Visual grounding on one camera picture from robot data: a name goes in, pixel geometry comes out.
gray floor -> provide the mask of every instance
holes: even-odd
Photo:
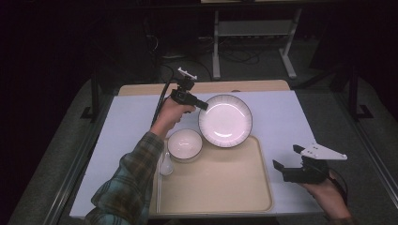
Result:
[[[259,53],[257,64],[230,62],[222,57],[222,81],[282,79],[293,86],[311,79],[320,72],[308,68],[316,48],[315,40],[293,43],[289,55],[298,74],[298,78],[294,81],[287,78],[279,57],[278,48],[282,46],[283,39],[272,42],[262,41],[266,44],[258,45],[258,40],[246,43],[246,49],[256,49],[255,53]],[[207,69],[211,72],[211,54],[205,53],[208,50],[211,49],[204,48],[204,53],[193,61],[180,59],[166,65],[175,71],[183,67],[190,73],[198,75],[199,82],[208,82],[210,79]],[[227,47],[224,47],[223,52],[239,56],[241,59],[248,55],[247,52],[232,52]],[[170,72],[168,67],[162,68],[164,77],[167,77]],[[349,207],[360,223],[397,224],[397,205],[391,199],[391,193],[380,178],[379,171],[385,168],[390,172],[390,177],[398,177],[396,163],[398,161],[398,151],[396,151],[398,123],[380,103],[373,88],[363,80],[360,80],[359,104],[366,105],[375,118],[361,119],[359,123],[355,123],[344,108],[346,92],[331,93],[328,89],[330,79],[331,77],[326,78],[311,88],[297,91],[298,99],[314,136],[319,143],[348,155],[348,161],[331,162],[330,165],[347,181]],[[102,96],[102,99],[109,99],[109,97]],[[81,171],[84,167],[82,165],[87,162],[85,156],[89,152],[89,149],[86,149],[90,147],[90,144],[84,141],[87,140],[87,136],[98,133],[100,128],[100,125],[80,118],[84,108],[90,104],[90,82],[87,82],[70,105],[9,224],[84,224],[81,220],[68,216],[74,194],[84,173],[78,173],[76,182],[65,182],[65,177],[69,177],[74,170]],[[103,101],[101,108],[107,109],[107,107],[108,105]],[[364,139],[363,133],[366,133],[369,139]],[[85,149],[83,157],[76,158],[82,153],[83,148]],[[374,161],[378,159],[384,165],[381,169],[380,165],[374,164]],[[69,187],[71,193],[65,191],[65,187]],[[278,220],[282,225],[325,223],[322,215],[292,215],[278,217]]]

person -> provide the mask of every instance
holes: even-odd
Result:
[[[120,159],[113,177],[95,193],[91,202],[96,206],[85,217],[86,224],[146,224],[156,166],[164,147],[167,132],[186,112],[195,107],[180,105],[170,98],[164,100],[159,116],[134,150]],[[357,224],[342,197],[327,180],[319,185],[301,184],[325,210],[328,224]]]

plaid shirt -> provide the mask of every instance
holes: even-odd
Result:
[[[153,176],[163,147],[161,138],[147,132],[91,199],[96,208],[85,217],[86,224],[146,224]]]

hand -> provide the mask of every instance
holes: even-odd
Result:
[[[316,202],[321,206],[330,219],[351,218],[343,197],[337,187],[329,179],[320,184],[300,184],[314,196]]]
[[[183,113],[194,112],[195,110],[194,106],[180,105],[171,98],[167,98],[163,102],[158,119],[149,131],[164,139],[167,132],[180,121]]]

floor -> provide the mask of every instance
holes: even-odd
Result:
[[[163,79],[170,76],[172,69],[176,72],[183,67],[197,75],[198,82],[211,81],[211,39],[202,41],[200,54],[181,57],[181,52],[170,52],[163,59]],[[278,52],[283,42],[283,39],[225,40],[221,56],[222,81],[282,79],[294,87],[322,72],[309,68],[317,41],[297,40],[289,55],[298,77],[287,78]],[[359,104],[366,105],[374,118],[355,122],[346,110],[347,89],[340,93],[329,90],[332,78],[329,76],[296,91],[314,136],[319,143],[349,156],[348,161],[331,162],[330,166],[347,181],[349,208],[360,224],[397,224],[397,196],[392,191],[397,186],[392,177],[398,177],[398,123],[364,80],[359,82]],[[69,217],[69,210],[89,160],[86,156],[92,150],[112,100],[112,96],[101,95],[101,113],[96,123],[90,123],[90,119],[81,118],[83,110],[91,105],[90,94],[90,82],[87,82],[70,105],[9,224],[84,224],[80,219]],[[291,215],[277,217],[277,220],[281,225],[326,222],[323,215]],[[228,224],[264,222],[258,218]]]

